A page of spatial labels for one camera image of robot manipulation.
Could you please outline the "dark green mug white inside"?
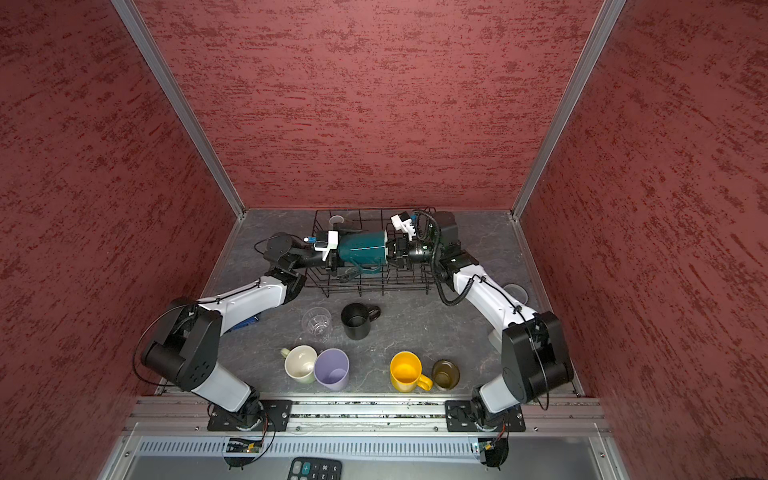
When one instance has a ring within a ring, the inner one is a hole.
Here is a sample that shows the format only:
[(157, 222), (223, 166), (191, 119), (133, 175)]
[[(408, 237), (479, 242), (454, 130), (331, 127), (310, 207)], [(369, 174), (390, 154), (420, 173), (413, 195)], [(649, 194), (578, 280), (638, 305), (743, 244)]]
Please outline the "dark green mug white inside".
[(345, 265), (360, 274), (378, 274), (387, 264), (388, 236), (385, 231), (344, 235), (339, 240), (338, 254)]

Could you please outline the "grey white mug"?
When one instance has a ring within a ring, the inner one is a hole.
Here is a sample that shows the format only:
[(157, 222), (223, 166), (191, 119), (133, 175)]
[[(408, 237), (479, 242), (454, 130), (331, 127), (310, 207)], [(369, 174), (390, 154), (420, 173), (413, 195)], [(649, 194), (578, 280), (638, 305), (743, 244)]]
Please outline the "grey white mug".
[(333, 215), (328, 220), (328, 229), (336, 230), (339, 225), (345, 223), (345, 218), (342, 215)]

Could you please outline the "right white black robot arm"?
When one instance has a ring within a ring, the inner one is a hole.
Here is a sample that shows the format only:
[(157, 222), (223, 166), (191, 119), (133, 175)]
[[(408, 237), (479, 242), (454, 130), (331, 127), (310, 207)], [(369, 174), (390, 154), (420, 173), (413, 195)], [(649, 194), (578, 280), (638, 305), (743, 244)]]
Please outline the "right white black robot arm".
[(489, 341), (501, 356), (501, 373), (473, 390), (470, 418), (482, 429), (496, 428), (522, 404), (537, 401), (546, 410), (550, 392), (574, 379), (562, 323), (551, 311), (524, 305), (494, 281), (458, 238), (450, 212), (404, 211), (391, 217), (400, 235), (389, 260), (425, 263), (441, 302), (471, 303), (492, 326)]

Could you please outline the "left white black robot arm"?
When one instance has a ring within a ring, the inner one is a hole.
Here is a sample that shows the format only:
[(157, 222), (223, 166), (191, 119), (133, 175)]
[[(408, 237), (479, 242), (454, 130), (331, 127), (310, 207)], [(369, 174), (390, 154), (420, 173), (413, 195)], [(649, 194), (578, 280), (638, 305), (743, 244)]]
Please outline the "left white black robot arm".
[(228, 292), (176, 300), (154, 322), (141, 364), (185, 392), (208, 401), (237, 430), (264, 428), (258, 391), (218, 362), (220, 338), (231, 328), (295, 299), (306, 282), (301, 271), (342, 260), (344, 235), (336, 230), (303, 239), (285, 232), (267, 240), (270, 269)]

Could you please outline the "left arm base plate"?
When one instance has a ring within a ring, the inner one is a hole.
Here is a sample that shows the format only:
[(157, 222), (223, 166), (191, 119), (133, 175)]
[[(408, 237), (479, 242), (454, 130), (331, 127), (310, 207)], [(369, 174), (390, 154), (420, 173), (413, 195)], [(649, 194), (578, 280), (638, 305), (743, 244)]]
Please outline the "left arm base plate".
[(212, 432), (284, 432), (290, 418), (290, 400), (249, 399), (235, 412), (210, 404), (207, 430)]

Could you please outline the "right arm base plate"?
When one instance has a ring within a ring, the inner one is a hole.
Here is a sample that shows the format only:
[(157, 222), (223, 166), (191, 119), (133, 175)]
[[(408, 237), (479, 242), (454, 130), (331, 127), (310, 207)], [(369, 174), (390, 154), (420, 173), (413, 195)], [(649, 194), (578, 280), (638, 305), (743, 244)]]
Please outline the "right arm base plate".
[(521, 433), (526, 430), (519, 405), (490, 413), (479, 398), (448, 400), (444, 404), (449, 432)]

